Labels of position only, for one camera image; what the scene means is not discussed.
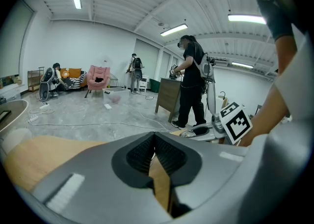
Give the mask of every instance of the pink armchair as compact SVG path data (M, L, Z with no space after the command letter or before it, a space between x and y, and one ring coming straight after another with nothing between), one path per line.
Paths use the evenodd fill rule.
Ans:
M86 74L88 91L85 95L87 97L88 92L92 90L102 90L106 88L110 81L110 68L101 68L91 65L88 73ZM95 82L96 78L102 78L100 83Z

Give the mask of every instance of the black t-shirt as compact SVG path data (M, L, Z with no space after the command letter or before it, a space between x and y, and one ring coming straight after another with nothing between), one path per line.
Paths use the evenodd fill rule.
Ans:
M183 54L183 57L184 59L186 59L187 56L191 56L194 58L197 64L201 64L203 55L204 51L198 43L189 42L189 44L187 45L187 49ZM182 86L188 88L197 85L205 85L205 80L201 77L200 70L197 68L195 62L193 61L192 65L185 69Z

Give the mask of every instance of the person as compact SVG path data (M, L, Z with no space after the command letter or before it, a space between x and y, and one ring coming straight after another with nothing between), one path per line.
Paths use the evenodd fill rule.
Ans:
M50 92L52 94L52 97L57 97L58 94L57 92L59 91L65 91L68 88L68 85L63 82L61 79L61 74L60 74L60 64L55 63L52 68L54 69L54 76L55 78L50 84Z
M185 128L188 122L188 115L193 108L196 125L206 123L204 118L204 105L202 103L202 93L205 89L205 80L194 61L200 64L204 51L200 44L192 35L184 35L180 39L179 47L184 49L183 57L185 61L174 69L174 72L185 70L181 84L179 118L171 124L179 129Z
M297 52L292 21L288 13L284 12L284 5L281 3L281 0L257 0L260 12L275 41L278 76L284 72ZM294 19L293 23L301 29L301 32L305 32L298 20ZM253 128L241 139L239 146L249 146L254 137L268 134L287 113L287 106L278 88L273 85L262 108L252 118Z
M132 58L129 64L127 72L131 71L131 93L139 93L139 80L135 78L135 69L133 68L133 61L137 58L136 54L132 54ZM134 91L134 82L136 81L136 91Z

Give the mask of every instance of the white sleeve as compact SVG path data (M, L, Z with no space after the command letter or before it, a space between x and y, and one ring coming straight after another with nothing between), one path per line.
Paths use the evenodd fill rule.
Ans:
M60 71L56 69L55 72L57 73L57 77L61 78Z

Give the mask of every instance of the white ceiling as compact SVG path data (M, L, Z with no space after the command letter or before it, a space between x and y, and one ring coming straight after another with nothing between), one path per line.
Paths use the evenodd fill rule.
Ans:
M216 59L251 64L259 75L276 75L277 56L267 26L228 21L230 13L260 15L255 0L81 0L82 9L76 9L73 0L43 1L52 20L86 20L124 28L178 55L183 53L177 47L179 38L195 35L204 51ZM188 28L160 35L182 23Z

